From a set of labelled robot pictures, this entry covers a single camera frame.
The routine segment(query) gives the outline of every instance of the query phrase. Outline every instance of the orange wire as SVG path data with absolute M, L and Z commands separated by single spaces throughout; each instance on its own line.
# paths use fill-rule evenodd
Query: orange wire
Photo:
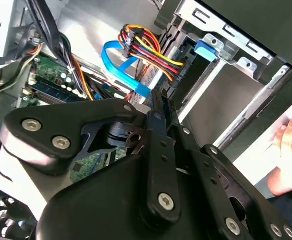
M 86 91 L 87 95 L 89 96 L 90 100 L 94 101 L 94 98 L 93 98 L 93 96 L 91 95 L 91 93 L 90 93 L 90 91 L 89 91 L 89 89 L 88 89 L 87 83 L 86 83 L 86 81 L 85 81 L 84 74 L 82 73 L 82 70 L 80 69 L 80 65 L 79 65 L 79 63 L 77 62 L 77 60 L 75 59 L 74 56 L 72 56 L 72 59 L 73 59 L 73 61 L 74 61 L 74 63 L 75 63 L 75 67 L 77 68 L 77 70 L 78 70 L 78 72 L 79 72 L 79 74 L 80 74 L 81 82 L 82 82 L 82 84 L 83 84 L 83 86 L 84 86 L 84 88 L 85 88 L 85 91 Z
M 151 42 L 150 42 L 148 39 L 146 39 L 145 37 L 143 37 L 142 39 L 145 40 L 146 43 L 147 43 L 150 47 L 152 47 L 153 50 L 156 50 L 155 47 L 151 44 Z
M 140 25 L 129 24 L 129 25 L 126 26 L 127 30 L 130 30 L 131 28 L 132 29 L 133 28 L 144 29 L 147 33 L 149 33 L 149 35 L 151 35 L 151 37 L 154 40 L 154 42 L 156 42 L 156 45 L 158 47 L 158 52 L 159 53 L 161 52 L 160 44 L 159 44 L 158 40 L 156 39 L 156 37 L 153 35 L 153 33 L 150 30 L 148 30 L 148 29 L 146 29 L 146 28 L 144 28 L 143 26 L 140 26 Z
M 39 48 L 39 45 L 37 47 L 35 47 L 33 50 L 29 51 L 29 54 L 34 54 Z
M 169 73 L 167 73 L 162 67 L 158 66 L 158 65 L 154 65 L 152 62 L 149 62 L 146 58 L 142 57 L 142 56 L 138 56 L 134 53 L 131 53 L 130 55 L 132 55 L 133 57 L 136 57 L 138 59 L 142 59 L 146 62 L 148 62 L 150 65 L 154 66 L 155 68 L 159 69 L 160 71 L 162 71 L 164 73 L 164 75 L 167 76 L 167 78 L 169 79 L 169 81 L 173 82 L 172 77 L 169 75 Z
M 119 44 L 121 45 L 122 49 L 124 49 L 125 47 L 124 47 L 124 45 L 122 44 L 122 39 L 121 39 L 121 36 L 120 36 L 120 35 L 118 35 L 118 42 L 119 42 Z

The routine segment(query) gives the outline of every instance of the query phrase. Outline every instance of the hand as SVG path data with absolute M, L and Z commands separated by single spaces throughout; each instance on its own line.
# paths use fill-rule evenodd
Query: hand
M 275 196 L 292 191 L 292 119 L 281 126 L 273 140 L 273 148 L 280 154 L 277 167 L 268 177 L 268 187 Z

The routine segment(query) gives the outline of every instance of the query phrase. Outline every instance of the red wire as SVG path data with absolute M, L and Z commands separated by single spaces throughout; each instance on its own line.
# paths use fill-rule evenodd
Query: red wire
M 144 55 L 146 55 L 147 57 L 151 58 L 151 60 L 161 64 L 164 68 L 169 69 L 170 71 L 172 71 L 174 74 L 178 74 L 178 71 L 175 70 L 174 68 L 172 68 L 171 66 L 167 65 L 166 63 L 164 63 L 163 61 L 160 61 L 159 59 L 153 57 L 152 55 L 150 55 L 149 53 L 147 53 L 146 51 L 143 51 L 142 49 L 140 49 L 139 47 L 133 45 L 132 46 L 134 49 L 142 52 Z
M 149 33 L 147 33 L 146 31 L 144 32 L 144 34 L 147 36 L 147 37 L 149 37 L 149 38 L 151 38 L 152 39 L 152 41 L 155 43 L 155 45 L 156 45 L 156 51 L 158 52 L 159 51 L 159 46 L 158 46 L 158 41 L 156 40 L 156 39 L 154 39 Z
M 145 34 L 147 37 L 149 37 L 149 38 L 152 39 L 152 41 L 155 43 L 156 51 L 159 52 L 158 42 L 157 42 L 157 41 L 156 41 L 156 40 L 155 40 L 155 39 L 154 39 L 149 33 L 147 33 L 146 31 L 144 32 L 144 34 Z M 123 32 L 123 37 L 124 37 L 125 40 L 127 40 L 127 38 L 128 38 L 128 36 L 126 35 L 125 32 Z

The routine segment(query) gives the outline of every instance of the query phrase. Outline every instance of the connector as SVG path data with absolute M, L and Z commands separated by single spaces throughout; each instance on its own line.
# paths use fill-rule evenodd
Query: connector
M 124 51 L 122 53 L 122 55 L 125 58 L 129 58 L 130 56 L 130 52 L 131 52 L 131 47 L 132 44 L 134 42 L 134 38 L 135 37 L 139 37 L 140 39 L 142 39 L 142 36 L 144 35 L 144 29 L 140 29 L 140 28 L 133 28 L 130 30 L 130 32 L 128 33 L 128 38 L 126 41 L 126 45 L 124 48 Z

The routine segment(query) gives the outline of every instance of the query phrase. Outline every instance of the blue latch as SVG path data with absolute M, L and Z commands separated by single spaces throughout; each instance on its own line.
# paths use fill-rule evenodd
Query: blue latch
M 194 52 L 210 62 L 212 62 L 213 60 L 217 58 L 215 56 L 216 50 L 210 47 L 209 45 L 207 45 L 206 43 L 204 43 L 203 41 L 197 42 Z

